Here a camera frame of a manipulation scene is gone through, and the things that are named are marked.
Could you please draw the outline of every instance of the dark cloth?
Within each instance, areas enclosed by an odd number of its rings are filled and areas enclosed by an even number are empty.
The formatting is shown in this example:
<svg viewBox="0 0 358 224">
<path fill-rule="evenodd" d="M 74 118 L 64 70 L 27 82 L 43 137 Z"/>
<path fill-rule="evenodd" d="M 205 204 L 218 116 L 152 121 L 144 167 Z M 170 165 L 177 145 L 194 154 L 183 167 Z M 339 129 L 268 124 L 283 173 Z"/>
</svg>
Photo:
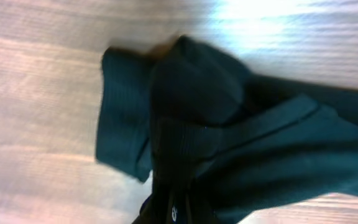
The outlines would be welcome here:
<svg viewBox="0 0 358 224">
<path fill-rule="evenodd" d="M 159 61 L 108 50 L 102 69 L 96 158 L 145 181 L 152 154 L 175 149 L 179 136 L 200 139 L 175 150 L 208 149 L 195 188 L 220 223 L 328 192 L 358 196 L 358 91 L 254 75 L 187 37 Z M 161 139 L 170 140 L 158 149 Z M 180 175 L 170 172 L 154 177 Z"/>
</svg>

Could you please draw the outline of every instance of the white logo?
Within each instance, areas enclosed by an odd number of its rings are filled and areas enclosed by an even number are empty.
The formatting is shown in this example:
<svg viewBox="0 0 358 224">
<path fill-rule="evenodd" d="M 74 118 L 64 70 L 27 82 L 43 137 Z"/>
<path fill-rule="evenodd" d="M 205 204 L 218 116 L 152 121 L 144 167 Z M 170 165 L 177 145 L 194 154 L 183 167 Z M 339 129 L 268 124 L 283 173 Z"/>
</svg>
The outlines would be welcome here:
<svg viewBox="0 0 358 224">
<path fill-rule="evenodd" d="M 177 213 L 178 213 L 177 208 L 175 208 L 175 206 L 172 207 L 172 220 L 173 220 L 174 222 L 177 221 Z"/>
</svg>

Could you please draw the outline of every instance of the wooden table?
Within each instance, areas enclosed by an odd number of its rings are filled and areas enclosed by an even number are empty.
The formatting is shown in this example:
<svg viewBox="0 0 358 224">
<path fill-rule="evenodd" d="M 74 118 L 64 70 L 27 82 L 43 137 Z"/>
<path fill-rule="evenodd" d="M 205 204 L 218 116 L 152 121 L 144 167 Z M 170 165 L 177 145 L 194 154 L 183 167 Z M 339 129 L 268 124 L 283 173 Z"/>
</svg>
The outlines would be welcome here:
<svg viewBox="0 0 358 224">
<path fill-rule="evenodd" d="M 173 35 L 264 75 L 358 89 L 358 0 L 0 0 L 0 223 L 130 223 L 150 193 L 95 163 L 100 58 Z M 327 195 L 242 223 L 358 223 Z"/>
</svg>

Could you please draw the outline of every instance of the wood grain surface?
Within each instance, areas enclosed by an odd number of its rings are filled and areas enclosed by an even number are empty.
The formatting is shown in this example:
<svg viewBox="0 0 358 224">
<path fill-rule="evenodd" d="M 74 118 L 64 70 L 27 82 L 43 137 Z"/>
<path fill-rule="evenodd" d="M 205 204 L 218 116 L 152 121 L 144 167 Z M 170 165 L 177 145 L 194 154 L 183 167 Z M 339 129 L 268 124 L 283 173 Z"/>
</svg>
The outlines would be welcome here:
<svg viewBox="0 0 358 224">
<path fill-rule="evenodd" d="M 358 89 L 358 0 L 0 0 L 0 223 L 133 221 L 150 181 L 94 160 L 100 58 L 178 34 L 264 75 Z M 242 223 L 358 223 L 358 198 Z"/>
</svg>

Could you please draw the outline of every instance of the dark green fabric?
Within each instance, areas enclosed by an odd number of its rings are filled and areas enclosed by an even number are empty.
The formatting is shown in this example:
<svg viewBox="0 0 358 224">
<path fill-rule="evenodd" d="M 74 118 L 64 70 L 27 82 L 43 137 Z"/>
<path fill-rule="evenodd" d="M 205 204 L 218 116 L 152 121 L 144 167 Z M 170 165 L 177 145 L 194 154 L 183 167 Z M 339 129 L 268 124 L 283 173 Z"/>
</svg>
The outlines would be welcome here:
<svg viewBox="0 0 358 224">
<path fill-rule="evenodd" d="M 97 159 L 147 179 L 150 105 L 217 130 L 218 152 L 198 187 L 221 223 L 328 192 L 358 195 L 356 91 L 253 75 L 187 37 L 158 62 L 109 50 L 102 69 Z"/>
</svg>

